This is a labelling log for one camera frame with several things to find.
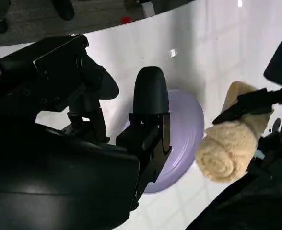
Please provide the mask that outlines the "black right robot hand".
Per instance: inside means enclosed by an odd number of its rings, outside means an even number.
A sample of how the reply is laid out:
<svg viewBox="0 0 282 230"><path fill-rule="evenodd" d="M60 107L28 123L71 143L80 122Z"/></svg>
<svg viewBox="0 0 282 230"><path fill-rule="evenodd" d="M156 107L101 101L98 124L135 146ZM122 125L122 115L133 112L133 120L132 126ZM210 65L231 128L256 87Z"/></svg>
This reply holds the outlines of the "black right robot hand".
<svg viewBox="0 0 282 230"><path fill-rule="evenodd" d="M101 100L119 88L84 35L50 37L0 58L0 230L111 230L170 153L163 71L142 68L129 126L109 144Z"/></svg>

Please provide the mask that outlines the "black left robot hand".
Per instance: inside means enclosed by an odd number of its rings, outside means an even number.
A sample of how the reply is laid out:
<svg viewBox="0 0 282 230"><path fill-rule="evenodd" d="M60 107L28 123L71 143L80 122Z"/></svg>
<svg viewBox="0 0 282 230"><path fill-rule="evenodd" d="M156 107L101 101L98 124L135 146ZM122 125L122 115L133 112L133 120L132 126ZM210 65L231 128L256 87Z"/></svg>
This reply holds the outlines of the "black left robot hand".
<svg viewBox="0 0 282 230"><path fill-rule="evenodd" d="M239 121L245 115L265 115L274 104L282 104L282 88L268 91L263 88L237 97L237 102L223 111L212 122L214 125ZM282 126L258 141L257 149L265 154L262 160L253 160L248 173L282 179Z"/></svg>

